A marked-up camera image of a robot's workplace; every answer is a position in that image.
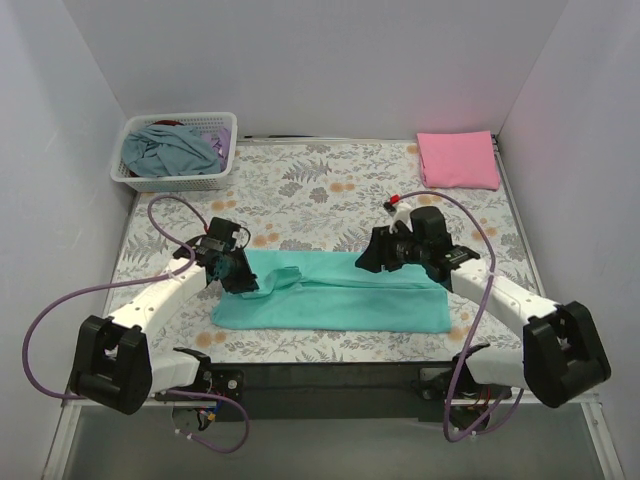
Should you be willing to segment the teal t-shirt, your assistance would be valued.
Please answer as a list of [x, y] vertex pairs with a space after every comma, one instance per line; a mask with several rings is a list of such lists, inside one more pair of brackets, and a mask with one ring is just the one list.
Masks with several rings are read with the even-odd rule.
[[447, 292], [416, 265], [370, 273], [352, 252], [250, 250], [258, 289], [223, 293], [213, 324], [234, 330], [295, 329], [440, 334], [451, 330]]

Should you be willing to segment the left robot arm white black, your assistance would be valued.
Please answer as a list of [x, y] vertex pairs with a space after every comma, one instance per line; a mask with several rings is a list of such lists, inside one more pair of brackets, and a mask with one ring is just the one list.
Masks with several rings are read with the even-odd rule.
[[210, 358], [189, 348], [154, 355], [153, 338], [180, 308], [210, 283], [227, 293], [257, 290], [238, 237], [246, 228], [215, 217], [204, 234], [181, 245], [160, 281], [104, 318], [88, 317], [80, 326], [70, 375], [79, 396], [124, 414], [135, 413], [156, 393], [181, 390], [193, 400], [213, 386]]

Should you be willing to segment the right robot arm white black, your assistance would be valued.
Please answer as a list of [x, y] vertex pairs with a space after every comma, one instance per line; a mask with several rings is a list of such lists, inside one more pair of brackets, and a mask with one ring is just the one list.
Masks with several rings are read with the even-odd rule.
[[607, 381], [611, 367], [590, 311], [573, 301], [560, 304], [491, 272], [468, 247], [454, 244], [436, 207], [413, 208], [393, 200], [384, 205], [388, 226], [375, 227], [355, 265], [371, 273], [419, 265], [446, 290], [470, 300], [521, 341], [518, 352], [488, 344], [459, 354], [454, 389], [475, 397], [488, 385], [528, 390], [557, 408]]

